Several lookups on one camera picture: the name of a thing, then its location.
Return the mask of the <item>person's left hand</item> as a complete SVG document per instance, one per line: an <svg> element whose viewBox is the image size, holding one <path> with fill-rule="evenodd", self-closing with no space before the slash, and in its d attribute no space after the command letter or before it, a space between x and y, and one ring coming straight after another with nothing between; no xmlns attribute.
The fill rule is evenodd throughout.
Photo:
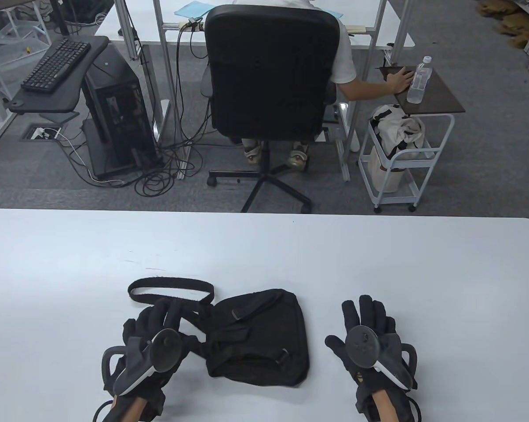
<svg viewBox="0 0 529 422"><path fill-rule="evenodd" d="M181 320L182 302L179 299L160 299L152 307L145 308L139 316L130 318L123 325L122 338L126 346L130 340L137 338L139 348L144 350L154 342L161 331L178 331ZM174 363L167 371L155 371L122 398L115 398L112 413L120 414L120 422L149 422L162 413L165 396L162 391L171 377L177 372L180 364L192 351L196 336L182 336L180 354L171 352Z"/></svg>

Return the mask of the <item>person's right hand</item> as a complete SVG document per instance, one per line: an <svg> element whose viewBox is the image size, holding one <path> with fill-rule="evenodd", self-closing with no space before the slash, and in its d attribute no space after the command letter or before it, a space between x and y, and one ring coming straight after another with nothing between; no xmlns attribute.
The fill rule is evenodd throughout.
<svg viewBox="0 0 529 422"><path fill-rule="evenodd" d="M376 335L396 333L395 320L387 316L382 302L374 301L369 295L359 297L360 314L357 313L353 301L344 301L341 304L344 324L347 332L355 326L364 325L372 329ZM357 392L368 397L379 391L387 390L393 386L393 382L381 372L373 368L361 368L357 366L347 354L343 340L335 335L329 335L325 339L326 346L340 358L343 366L349 372L358 386Z"/></svg>

